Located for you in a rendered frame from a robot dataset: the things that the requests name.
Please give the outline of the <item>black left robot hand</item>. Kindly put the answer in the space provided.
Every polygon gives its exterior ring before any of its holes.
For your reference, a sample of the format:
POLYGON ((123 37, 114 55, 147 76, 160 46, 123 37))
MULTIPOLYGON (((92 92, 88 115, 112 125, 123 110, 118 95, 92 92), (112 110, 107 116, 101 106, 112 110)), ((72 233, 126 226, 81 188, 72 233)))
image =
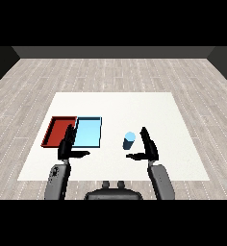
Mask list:
POLYGON ((89 151, 72 151, 72 146, 75 142, 76 130, 69 124, 66 128, 64 138, 61 140, 58 149, 59 160, 69 160, 70 158, 80 159, 89 155, 89 151))

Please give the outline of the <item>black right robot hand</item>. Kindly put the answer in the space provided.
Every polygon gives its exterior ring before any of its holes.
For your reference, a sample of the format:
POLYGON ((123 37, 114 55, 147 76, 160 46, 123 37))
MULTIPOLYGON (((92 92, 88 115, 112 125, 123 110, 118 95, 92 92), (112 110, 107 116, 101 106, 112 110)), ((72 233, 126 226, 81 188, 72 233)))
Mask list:
POLYGON ((145 127, 141 128, 140 136, 144 145, 144 153, 128 154, 127 158, 133 160, 150 160, 156 161, 159 159, 159 153, 155 142, 150 138, 150 135, 145 127))

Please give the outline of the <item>red shallow open box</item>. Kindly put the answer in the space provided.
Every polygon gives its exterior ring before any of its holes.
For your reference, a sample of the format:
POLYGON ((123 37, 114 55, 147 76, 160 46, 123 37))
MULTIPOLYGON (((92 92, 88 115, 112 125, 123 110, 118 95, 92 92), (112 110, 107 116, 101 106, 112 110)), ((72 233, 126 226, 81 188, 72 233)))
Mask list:
POLYGON ((44 135, 41 147, 58 148, 64 138, 67 126, 75 126, 76 116, 53 116, 44 135))

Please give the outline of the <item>small blue can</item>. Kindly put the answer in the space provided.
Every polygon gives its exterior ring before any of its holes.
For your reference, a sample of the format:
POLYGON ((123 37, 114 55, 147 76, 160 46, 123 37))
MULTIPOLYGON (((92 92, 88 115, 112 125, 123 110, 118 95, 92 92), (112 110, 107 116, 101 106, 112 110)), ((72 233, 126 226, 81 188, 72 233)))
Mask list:
POLYGON ((123 140, 123 149, 124 150, 130 150, 133 143, 136 140, 136 135, 133 132, 128 132, 125 136, 124 136, 124 140, 123 140))

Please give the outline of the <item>light blue shallow open box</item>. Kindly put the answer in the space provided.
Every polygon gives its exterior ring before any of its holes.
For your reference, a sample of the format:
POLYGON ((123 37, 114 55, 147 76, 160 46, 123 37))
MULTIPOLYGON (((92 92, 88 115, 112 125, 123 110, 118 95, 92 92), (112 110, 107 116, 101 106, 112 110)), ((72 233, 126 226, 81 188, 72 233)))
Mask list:
POLYGON ((99 116, 80 116, 76 123, 74 148, 99 148, 102 118, 99 116))

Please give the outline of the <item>dark grey robot body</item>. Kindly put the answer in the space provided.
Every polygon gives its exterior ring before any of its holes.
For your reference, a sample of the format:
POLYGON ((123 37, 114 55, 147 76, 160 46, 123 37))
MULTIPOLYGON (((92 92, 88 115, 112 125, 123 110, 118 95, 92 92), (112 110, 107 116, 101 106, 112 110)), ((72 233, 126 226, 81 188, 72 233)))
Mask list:
POLYGON ((110 182, 104 181, 100 189, 88 192, 85 200, 142 200, 139 192, 127 189, 123 181, 117 182, 117 188, 110 188, 110 182))

